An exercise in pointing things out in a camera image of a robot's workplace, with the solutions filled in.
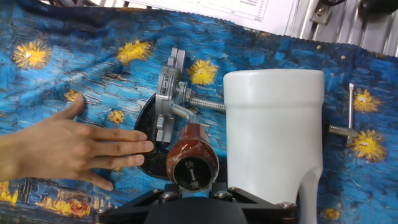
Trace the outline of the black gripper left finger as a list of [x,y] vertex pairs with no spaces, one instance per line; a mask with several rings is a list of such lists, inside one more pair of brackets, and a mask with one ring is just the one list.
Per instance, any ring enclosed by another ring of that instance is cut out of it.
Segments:
[[166,184],[164,189],[150,190],[118,208],[97,209],[93,213],[92,223],[144,223],[152,207],[177,199],[180,199],[179,187]]

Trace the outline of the bare human hand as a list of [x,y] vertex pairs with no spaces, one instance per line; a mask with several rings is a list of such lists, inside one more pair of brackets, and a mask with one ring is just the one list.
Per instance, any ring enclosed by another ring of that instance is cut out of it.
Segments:
[[143,164],[154,145],[140,131],[78,123],[85,107],[78,94],[63,111],[28,128],[1,136],[1,181],[25,177],[83,180],[111,191],[113,184],[94,168]]

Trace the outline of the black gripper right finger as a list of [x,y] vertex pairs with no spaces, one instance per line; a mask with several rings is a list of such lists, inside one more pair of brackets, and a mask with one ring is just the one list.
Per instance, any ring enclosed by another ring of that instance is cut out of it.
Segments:
[[297,205],[292,202],[270,203],[225,183],[213,184],[213,200],[217,223],[297,224]]

